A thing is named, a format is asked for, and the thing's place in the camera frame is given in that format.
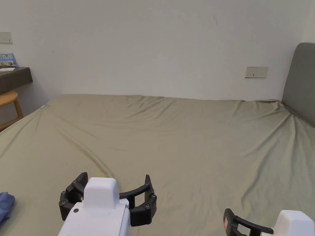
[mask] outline wall outlet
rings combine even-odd
[[[0,43],[13,43],[10,32],[0,32]]]
[[[266,78],[268,67],[247,67],[245,78]]]

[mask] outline blue fabric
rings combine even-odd
[[[8,192],[0,193],[0,222],[10,217],[10,208],[15,201],[15,197]]]

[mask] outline fitted sheet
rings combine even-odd
[[[157,212],[132,236],[223,236],[226,208],[269,227],[283,209],[314,220],[314,144],[279,101],[63,95],[0,133],[0,191],[16,197],[0,235],[57,235],[60,193],[84,171],[121,192],[150,175]]]

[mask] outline wooden stool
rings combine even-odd
[[[14,103],[18,117],[2,125],[0,124],[0,132],[23,118],[22,108],[20,105],[18,94],[16,92],[7,92],[5,94],[0,95],[0,107],[8,105],[9,103]]]

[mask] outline dark desk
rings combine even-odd
[[[32,82],[31,71],[28,67],[17,67],[14,71],[0,72],[0,94]]]

